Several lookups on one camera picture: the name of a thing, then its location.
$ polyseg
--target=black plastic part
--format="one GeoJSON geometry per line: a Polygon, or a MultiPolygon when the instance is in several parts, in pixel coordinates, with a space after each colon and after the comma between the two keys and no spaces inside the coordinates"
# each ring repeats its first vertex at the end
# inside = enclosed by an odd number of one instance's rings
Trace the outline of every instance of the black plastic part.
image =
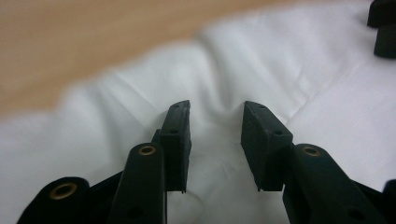
{"type": "MultiPolygon", "coordinates": [[[[324,149],[298,145],[290,151],[288,164],[301,188],[300,197],[305,197],[309,204],[309,209],[305,209],[310,211],[308,223],[387,223],[324,149]]],[[[286,189],[296,186],[285,184],[286,189]]],[[[298,190],[291,190],[294,197],[298,190]]]]}
{"type": "Polygon", "coordinates": [[[37,194],[18,223],[81,223],[81,208],[88,189],[88,182],[78,177],[53,181],[37,194]]]}
{"type": "Polygon", "coordinates": [[[353,181],[353,183],[358,187],[361,192],[366,196],[370,203],[377,208],[378,211],[382,209],[381,192],[371,189],[359,182],[353,181]]]}
{"type": "Polygon", "coordinates": [[[287,173],[285,183],[287,184],[283,190],[282,199],[290,224],[309,223],[312,211],[295,176],[292,173],[287,173]]]}
{"type": "Polygon", "coordinates": [[[378,28],[396,23],[396,1],[375,0],[370,5],[367,25],[378,28]]]}
{"type": "Polygon", "coordinates": [[[163,156],[157,144],[132,148],[107,223],[166,223],[163,156]]]}
{"type": "Polygon", "coordinates": [[[121,176],[122,172],[119,172],[90,188],[86,208],[83,211],[86,214],[85,223],[105,224],[107,222],[121,176]]]}
{"type": "Polygon", "coordinates": [[[396,59],[396,23],[379,27],[374,54],[381,58],[396,59]]]}
{"type": "Polygon", "coordinates": [[[384,187],[381,201],[383,211],[389,223],[396,223],[396,179],[390,180],[384,187]]]}
{"type": "Polygon", "coordinates": [[[154,136],[152,136],[151,143],[160,144],[160,132],[161,132],[161,129],[157,129],[155,131],[154,136]]]}
{"type": "Polygon", "coordinates": [[[293,135],[264,105],[245,102],[241,145],[258,190],[283,189],[283,154],[293,135]]]}
{"type": "Polygon", "coordinates": [[[171,105],[160,131],[160,144],[165,152],[166,191],[186,191],[191,151],[189,117],[190,101],[171,105]]]}

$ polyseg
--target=wooden table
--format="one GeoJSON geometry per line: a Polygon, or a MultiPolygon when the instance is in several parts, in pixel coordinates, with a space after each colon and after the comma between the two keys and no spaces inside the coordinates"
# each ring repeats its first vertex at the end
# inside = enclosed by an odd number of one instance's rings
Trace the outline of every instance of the wooden table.
{"type": "Polygon", "coordinates": [[[279,2],[296,0],[2,0],[0,119],[52,109],[72,83],[279,2]]]}

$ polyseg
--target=white fabric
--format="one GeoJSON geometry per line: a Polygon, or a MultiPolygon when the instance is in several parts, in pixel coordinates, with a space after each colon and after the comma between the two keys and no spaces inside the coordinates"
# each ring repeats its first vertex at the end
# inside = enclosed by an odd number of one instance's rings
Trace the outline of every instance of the white fabric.
{"type": "Polygon", "coordinates": [[[191,101],[188,192],[168,222],[288,223],[281,193],[258,192],[240,147],[243,103],[268,106],[294,143],[325,148],[381,190],[396,177],[396,62],[374,56],[370,2],[302,5],[220,21],[70,90],[54,113],[0,125],[0,219],[15,223],[49,182],[91,185],[150,141],[168,106],[191,101]]]}

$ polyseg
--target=white cloth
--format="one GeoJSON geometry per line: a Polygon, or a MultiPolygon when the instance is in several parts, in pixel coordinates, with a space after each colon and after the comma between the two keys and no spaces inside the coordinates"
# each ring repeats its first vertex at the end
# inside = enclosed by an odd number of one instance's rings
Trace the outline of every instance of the white cloth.
{"type": "Polygon", "coordinates": [[[396,177],[396,62],[373,54],[370,2],[265,9],[220,21],[71,89],[56,112],[0,125],[0,219],[15,223],[49,182],[91,185],[149,142],[168,106],[191,101],[187,194],[168,222],[288,223],[281,193],[258,192],[240,146],[243,103],[268,106],[294,143],[326,149],[350,178],[396,177]]]}

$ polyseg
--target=small hole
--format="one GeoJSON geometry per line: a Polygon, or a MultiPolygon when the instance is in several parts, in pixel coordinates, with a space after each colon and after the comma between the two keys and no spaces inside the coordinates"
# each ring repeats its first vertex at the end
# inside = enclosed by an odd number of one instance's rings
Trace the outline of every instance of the small hole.
{"type": "Polygon", "coordinates": [[[143,216],[143,213],[143,210],[140,207],[136,206],[128,210],[127,216],[130,219],[135,219],[143,216]]]}
{"type": "Polygon", "coordinates": [[[364,214],[357,209],[350,209],[347,211],[347,214],[358,221],[363,221],[365,219],[364,214]]]}
{"type": "Polygon", "coordinates": [[[142,156],[148,156],[155,152],[155,147],[141,147],[138,152],[142,156]]]}
{"type": "Polygon", "coordinates": [[[312,147],[305,147],[304,152],[305,152],[305,154],[308,154],[310,156],[315,156],[315,157],[320,156],[320,152],[317,149],[312,148],[312,147]]]}
{"type": "Polygon", "coordinates": [[[61,200],[69,197],[77,190],[77,184],[69,182],[57,186],[49,193],[49,197],[53,200],[61,200]]]}
{"type": "Polygon", "coordinates": [[[55,193],[60,195],[60,194],[66,194],[67,192],[69,192],[72,189],[72,187],[70,186],[62,186],[59,189],[55,190],[55,193]]]}

